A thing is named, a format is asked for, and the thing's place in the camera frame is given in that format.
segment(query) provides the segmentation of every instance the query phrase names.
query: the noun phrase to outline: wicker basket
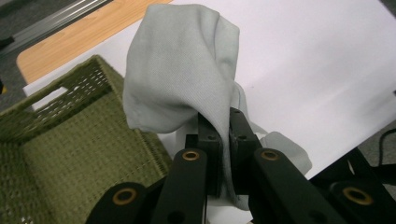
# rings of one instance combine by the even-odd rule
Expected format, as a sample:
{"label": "wicker basket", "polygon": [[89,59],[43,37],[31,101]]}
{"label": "wicker basket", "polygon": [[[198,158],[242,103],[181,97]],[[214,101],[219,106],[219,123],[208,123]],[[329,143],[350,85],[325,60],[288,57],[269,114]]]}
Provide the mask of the wicker basket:
{"label": "wicker basket", "polygon": [[127,127],[122,83],[93,56],[0,114],[0,223],[84,223],[110,187],[166,175],[171,161],[157,135]]}

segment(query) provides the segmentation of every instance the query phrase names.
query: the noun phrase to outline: gray towel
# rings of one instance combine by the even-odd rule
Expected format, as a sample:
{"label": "gray towel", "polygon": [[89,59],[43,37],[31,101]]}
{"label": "gray towel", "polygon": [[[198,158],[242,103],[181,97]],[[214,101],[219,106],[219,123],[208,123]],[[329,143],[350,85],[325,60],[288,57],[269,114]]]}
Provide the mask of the gray towel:
{"label": "gray towel", "polygon": [[233,191],[228,140],[230,106],[248,114],[233,81],[238,37],[236,26],[207,7],[150,6],[128,52],[123,105],[129,127],[146,132],[171,133],[198,112],[206,117],[224,146],[221,196],[248,210],[247,197]]}

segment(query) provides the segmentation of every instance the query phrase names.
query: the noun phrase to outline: fabric fold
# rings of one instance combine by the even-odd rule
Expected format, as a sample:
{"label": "fabric fold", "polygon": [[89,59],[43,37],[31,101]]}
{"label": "fabric fold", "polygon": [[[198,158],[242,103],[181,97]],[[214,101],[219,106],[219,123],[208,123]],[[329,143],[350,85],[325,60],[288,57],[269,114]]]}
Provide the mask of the fabric fold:
{"label": "fabric fold", "polygon": [[202,114],[222,139],[221,197],[248,210],[248,198],[233,190],[229,150],[230,106],[248,115],[233,81],[238,45],[239,29],[217,11],[148,7],[128,51],[123,106],[131,129],[154,133],[174,132]]}

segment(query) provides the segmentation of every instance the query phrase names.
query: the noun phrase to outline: brass screw hole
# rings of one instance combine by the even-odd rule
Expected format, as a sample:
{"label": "brass screw hole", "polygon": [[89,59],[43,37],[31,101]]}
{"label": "brass screw hole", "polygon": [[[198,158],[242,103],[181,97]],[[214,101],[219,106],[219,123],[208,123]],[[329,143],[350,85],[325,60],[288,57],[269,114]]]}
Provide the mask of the brass screw hole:
{"label": "brass screw hole", "polygon": [[279,159],[279,156],[274,151],[265,150],[264,152],[262,152],[262,158],[268,161],[277,161]]}
{"label": "brass screw hole", "polygon": [[199,153],[196,151],[187,151],[183,153],[183,159],[186,161],[196,161],[199,159]]}
{"label": "brass screw hole", "polygon": [[343,189],[343,193],[350,201],[360,205],[370,205],[374,202],[370,194],[361,189],[347,187]]}
{"label": "brass screw hole", "polygon": [[135,189],[120,189],[113,196],[113,203],[116,205],[125,205],[131,203],[136,198],[137,192]]}

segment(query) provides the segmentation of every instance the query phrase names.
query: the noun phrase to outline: white table surface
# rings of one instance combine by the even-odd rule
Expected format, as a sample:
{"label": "white table surface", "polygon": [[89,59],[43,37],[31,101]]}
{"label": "white table surface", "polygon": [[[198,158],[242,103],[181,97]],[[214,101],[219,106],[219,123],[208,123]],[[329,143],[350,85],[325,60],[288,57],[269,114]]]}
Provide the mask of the white table surface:
{"label": "white table surface", "polygon": [[[373,0],[210,1],[240,28],[236,79],[250,119],[303,147],[307,178],[396,120],[396,20]],[[99,54],[122,76],[140,21],[26,86],[30,95]],[[173,148],[175,135],[162,135]],[[250,213],[211,203],[211,223],[246,223]]]}

